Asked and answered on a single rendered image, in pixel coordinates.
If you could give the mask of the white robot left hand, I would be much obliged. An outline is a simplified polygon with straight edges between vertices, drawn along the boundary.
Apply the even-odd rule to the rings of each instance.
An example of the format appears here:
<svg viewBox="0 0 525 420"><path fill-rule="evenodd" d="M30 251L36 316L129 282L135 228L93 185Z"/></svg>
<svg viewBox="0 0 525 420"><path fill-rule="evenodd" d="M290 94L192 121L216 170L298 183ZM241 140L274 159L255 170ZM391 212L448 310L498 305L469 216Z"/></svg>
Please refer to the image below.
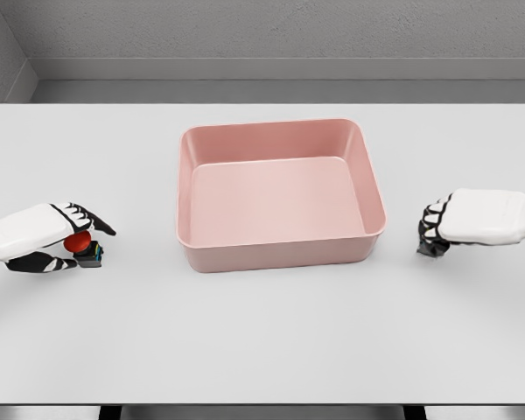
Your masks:
<svg viewBox="0 0 525 420"><path fill-rule="evenodd" d="M84 206L73 203L44 203L0 220L0 261L11 271L49 273L77 266L74 259L41 251L68 236L97 230L114 236L116 231Z"/></svg>

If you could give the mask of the pink rectangular plastic basket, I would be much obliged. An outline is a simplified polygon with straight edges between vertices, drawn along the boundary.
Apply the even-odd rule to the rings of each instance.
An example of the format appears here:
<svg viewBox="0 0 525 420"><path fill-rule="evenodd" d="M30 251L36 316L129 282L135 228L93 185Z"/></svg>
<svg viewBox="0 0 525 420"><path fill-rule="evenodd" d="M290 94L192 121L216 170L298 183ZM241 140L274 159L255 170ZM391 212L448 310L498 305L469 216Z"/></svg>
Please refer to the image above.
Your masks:
<svg viewBox="0 0 525 420"><path fill-rule="evenodd" d="M176 236L198 272L357 263L386 224L356 122L198 126L180 138Z"/></svg>

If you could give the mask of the red-button black industrial switch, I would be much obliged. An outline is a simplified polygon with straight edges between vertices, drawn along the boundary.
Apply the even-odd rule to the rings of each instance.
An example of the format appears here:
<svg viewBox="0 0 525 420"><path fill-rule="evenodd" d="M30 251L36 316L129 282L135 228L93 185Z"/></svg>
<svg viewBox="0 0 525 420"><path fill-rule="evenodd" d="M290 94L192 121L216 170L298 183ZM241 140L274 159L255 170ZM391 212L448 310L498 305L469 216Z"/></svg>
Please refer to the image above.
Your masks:
<svg viewBox="0 0 525 420"><path fill-rule="evenodd" d="M100 268L103 248L94 241L88 231L69 235L63 241L64 248L73 254L73 258L82 268Z"/></svg>

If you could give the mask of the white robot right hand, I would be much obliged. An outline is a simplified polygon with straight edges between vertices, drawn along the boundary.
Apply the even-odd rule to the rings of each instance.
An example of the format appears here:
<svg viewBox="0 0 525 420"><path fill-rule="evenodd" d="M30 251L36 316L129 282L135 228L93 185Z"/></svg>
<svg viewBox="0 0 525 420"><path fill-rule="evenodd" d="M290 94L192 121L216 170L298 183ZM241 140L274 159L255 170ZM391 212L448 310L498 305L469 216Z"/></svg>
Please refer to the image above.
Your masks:
<svg viewBox="0 0 525 420"><path fill-rule="evenodd" d="M427 243L516 244L524 210L523 192L459 188L423 210L418 233Z"/></svg>

